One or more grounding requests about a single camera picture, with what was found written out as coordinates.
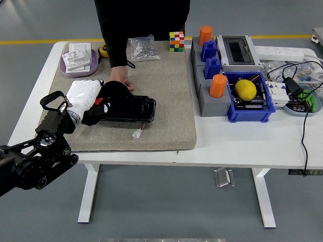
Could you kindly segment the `person's right hand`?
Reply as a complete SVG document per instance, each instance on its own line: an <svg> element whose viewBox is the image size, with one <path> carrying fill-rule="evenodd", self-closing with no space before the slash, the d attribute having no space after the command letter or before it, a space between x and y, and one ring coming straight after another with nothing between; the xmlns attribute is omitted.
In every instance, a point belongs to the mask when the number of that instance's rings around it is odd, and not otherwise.
<svg viewBox="0 0 323 242"><path fill-rule="evenodd" d="M135 85L131 83L128 78L128 66L111 68L109 81L118 81L123 83L130 92L135 90Z"/></svg>

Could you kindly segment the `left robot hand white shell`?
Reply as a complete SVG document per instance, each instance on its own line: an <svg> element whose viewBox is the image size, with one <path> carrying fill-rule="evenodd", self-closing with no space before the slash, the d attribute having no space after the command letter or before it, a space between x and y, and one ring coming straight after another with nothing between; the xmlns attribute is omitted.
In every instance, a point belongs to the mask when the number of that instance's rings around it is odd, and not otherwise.
<svg viewBox="0 0 323 242"><path fill-rule="evenodd" d="M102 80L76 80L72 83L67 93L67 111L75 123L80 123L84 113L94 105L103 84Z"/></svg>

